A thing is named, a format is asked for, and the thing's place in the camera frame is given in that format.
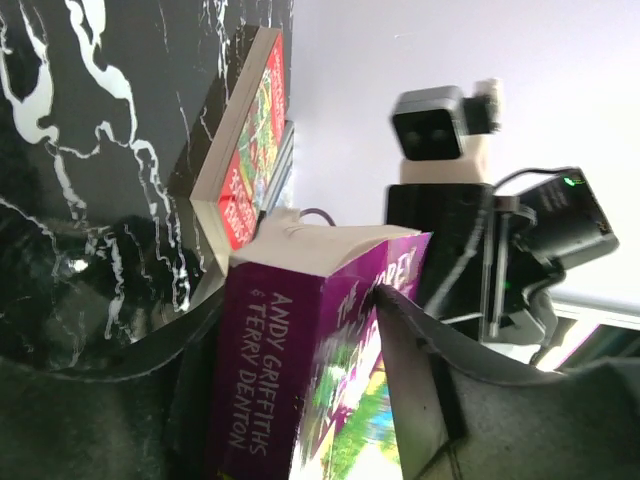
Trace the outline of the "purple 117-storey treehouse book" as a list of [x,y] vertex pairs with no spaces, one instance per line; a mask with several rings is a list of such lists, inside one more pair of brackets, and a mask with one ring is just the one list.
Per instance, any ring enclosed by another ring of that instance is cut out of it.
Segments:
[[329,479],[332,445],[381,353],[373,293],[413,295],[429,235],[307,224],[279,208],[231,258],[209,479]]

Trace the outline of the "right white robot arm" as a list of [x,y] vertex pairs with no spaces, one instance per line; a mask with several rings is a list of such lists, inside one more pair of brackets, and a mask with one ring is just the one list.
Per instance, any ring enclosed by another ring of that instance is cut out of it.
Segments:
[[386,221],[431,238],[416,303],[481,343],[558,344],[550,288],[619,241],[579,168],[514,196],[487,183],[397,184]]

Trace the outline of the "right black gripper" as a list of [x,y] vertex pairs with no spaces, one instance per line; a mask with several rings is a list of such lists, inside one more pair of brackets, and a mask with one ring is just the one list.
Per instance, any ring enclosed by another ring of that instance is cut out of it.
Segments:
[[428,233],[416,304],[481,343],[545,345],[555,266],[522,245],[534,209],[479,184],[389,186],[386,222]]

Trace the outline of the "red 13-storey treehouse book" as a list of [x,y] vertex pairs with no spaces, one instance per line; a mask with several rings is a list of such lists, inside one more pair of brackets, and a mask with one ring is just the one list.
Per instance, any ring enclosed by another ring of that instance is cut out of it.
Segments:
[[254,236],[284,127],[282,31],[259,27],[190,195],[222,273]]

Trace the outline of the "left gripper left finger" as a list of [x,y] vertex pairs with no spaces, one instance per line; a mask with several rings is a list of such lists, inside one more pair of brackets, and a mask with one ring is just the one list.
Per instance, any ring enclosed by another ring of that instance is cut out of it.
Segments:
[[4,479],[201,479],[224,292],[101,370],[1,361]]

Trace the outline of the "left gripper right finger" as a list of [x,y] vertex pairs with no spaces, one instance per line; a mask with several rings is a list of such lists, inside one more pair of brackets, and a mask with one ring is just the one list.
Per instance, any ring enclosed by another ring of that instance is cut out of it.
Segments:
[[603,359],[566,374],[497,353],[375,291],[406,479],[635,479],[639,363]]

